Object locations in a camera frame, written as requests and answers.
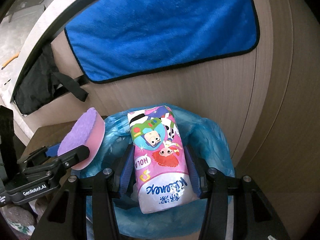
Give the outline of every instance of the black fabric bag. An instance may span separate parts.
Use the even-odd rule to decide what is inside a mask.
[[[66,92],[71,92],[84,102],[88,93],[80,85],[87,82],[84,76],[73,80],[60,73],[54,62],[51,45],[46,44],[42,48],[41,55],[18,86],[14,100],[21,114],[31,114]]]

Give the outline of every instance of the metal screw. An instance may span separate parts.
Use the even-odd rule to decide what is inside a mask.
[[[75,182],[77,180],[77,176],[75,175],[71,175],[69,178],[68,178],[68,181],[69,182]]]
[[[250,182],[250,181],[251,181],[251,178],[250,178],[249,176],[245,175],[245,176],[243,177],[243,180],[244,180],[245,182]]]
[[[209,169],[208,169],[208,172],[209,172],[210,174],[216,174],[218,171],[217,171],[217,169],[215,169],[215,168],[209,168]]]
[[[111,172],[112,172],[112,169],[110,169],[110,168],[106,168],[103,170],[103,174],[105,174],[105,175],[109,175]]]

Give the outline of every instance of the purple sponge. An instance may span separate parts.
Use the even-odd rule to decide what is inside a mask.
[[[96,156],[102,143],[105,129],[104,120],[96,109],[94,107],[89,108],[87,112],[81,115],[71,131],[62,140],[58,149],[58,156],[80,145],[85,145],[90,150],[89,157],[72,167],[74,170],[85,168]]]

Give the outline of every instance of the pink tissue package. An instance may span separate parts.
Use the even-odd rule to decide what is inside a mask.
[[[142,213],[196,200],[171,109],[158,106],[131,112],[128,120],[135,145],[134,168]]]

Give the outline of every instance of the blue plastic bag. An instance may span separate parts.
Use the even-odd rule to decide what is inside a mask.
[[[175,116],[183,145],[190,144],[194,151],[204,158],[209,167],[215,167],[227,176],[235,176],[228,143],[220,127],[210,119],[201,118],[177,106],[169,106]],[[96,175],[109,167],[117,157],[121,157],[129,143],[132,143],[127,114],[140,107],[114,114],[105,119],[106,132],[101,147],[93,161],[80,171],[79,177]],[[119,206],[130,205],[130,197],[115,205],[119,231],[123,235],[161,239],[185,236],[201,229],[207,200],[196,200],[189,204],[165,211],[142,214],[136,203],[135,207],[122,209]],[[87,198],[87,217],[92,221],[92,198]]]

